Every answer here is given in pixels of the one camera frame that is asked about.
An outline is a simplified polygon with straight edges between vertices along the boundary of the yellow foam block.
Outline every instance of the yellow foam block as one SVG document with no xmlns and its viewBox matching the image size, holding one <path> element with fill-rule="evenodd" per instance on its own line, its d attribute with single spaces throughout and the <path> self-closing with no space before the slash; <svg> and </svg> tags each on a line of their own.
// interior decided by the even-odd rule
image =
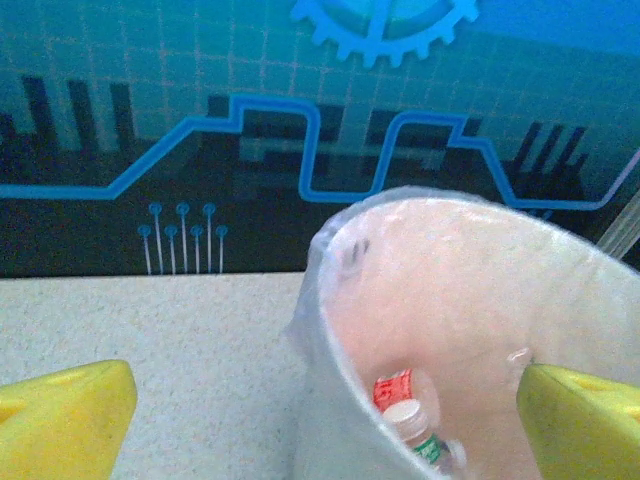
<svg viewBox="0 0 640 480">
<path fill-rule="evenodd" d="M 121 360 L 0 387 L 0 478 L 108 479 L 136 401 Z"/>
<path fill-rule="evenodd" d="M 640 479 L 639 388 L 566 368 L 531 365 L 517 398 L 545 479 Z"/>
</svg>

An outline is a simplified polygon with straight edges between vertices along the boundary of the speckled countertop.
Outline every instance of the speckled countertop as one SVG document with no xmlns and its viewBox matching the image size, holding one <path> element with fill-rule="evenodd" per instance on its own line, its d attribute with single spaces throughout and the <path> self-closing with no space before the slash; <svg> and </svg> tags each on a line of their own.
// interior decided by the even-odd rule
<svg viewBox="0 0 640 480">
<path fill-rule="evenodd" d="M 118 358 L 138 405 L 113 479 L 283 479 L 300 274 L 0 282 L 0 384 Z"/>
</svg>

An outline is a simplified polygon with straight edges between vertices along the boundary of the bottle label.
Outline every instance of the bottle label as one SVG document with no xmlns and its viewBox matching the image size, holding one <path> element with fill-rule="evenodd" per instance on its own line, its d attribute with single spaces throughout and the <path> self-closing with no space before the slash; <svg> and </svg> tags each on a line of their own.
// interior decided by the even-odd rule
<svg viewBox="0 0 640 480">
<path fill-rule="evenodd" d="M 422 445 L 413 449 L 419 456 L 424 458 L 429 462 L 429 464 L 433 465 L 438 461 L 440 455 L 442 454 L 442 450 L 440 449 L 440 440 L 434 434 L 431 435 L 429 440 L 424 442 Z"/>
<path fill-rule="evenodd" d="M 373 386 L 373 403 L 384 412 L 394 403 L 413 398 L 411 392 L 411 369 L 398 372 L 391 377 L 379 378 Z"/>
</svg>

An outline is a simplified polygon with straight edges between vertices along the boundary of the green label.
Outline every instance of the green label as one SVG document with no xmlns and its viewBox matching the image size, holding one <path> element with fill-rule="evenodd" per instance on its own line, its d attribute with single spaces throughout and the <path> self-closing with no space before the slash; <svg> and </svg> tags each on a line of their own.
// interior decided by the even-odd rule
<svg viewBox="0 0 640 480">
<path fill-rule="evenodd" d="M 429 440 L 413 450 L 422 458 L 426 459 L 431 465 L 436 463 L 442 453 L 440 451 L 440 440 L 435 436 L 435 434 L 431 435 Z"/>
</svg>

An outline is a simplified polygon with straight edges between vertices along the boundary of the trash bin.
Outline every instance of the trash bin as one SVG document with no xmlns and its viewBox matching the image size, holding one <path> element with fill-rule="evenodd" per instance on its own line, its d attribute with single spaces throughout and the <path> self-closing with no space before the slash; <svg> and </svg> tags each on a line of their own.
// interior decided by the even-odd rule
<svg viewBox="0 0 640 480">
<path fill-rule="evenodd" d="M 640 383 L 640 277 L 591 244 L 454 192 L 403 187 L 314 236 L 288 334 L 308 364 L 294 479 L 440 479 L 370 401 L 424 367 L 470 478 L 540 478 L 516 410 L 537 362 Z"/>
</svg>

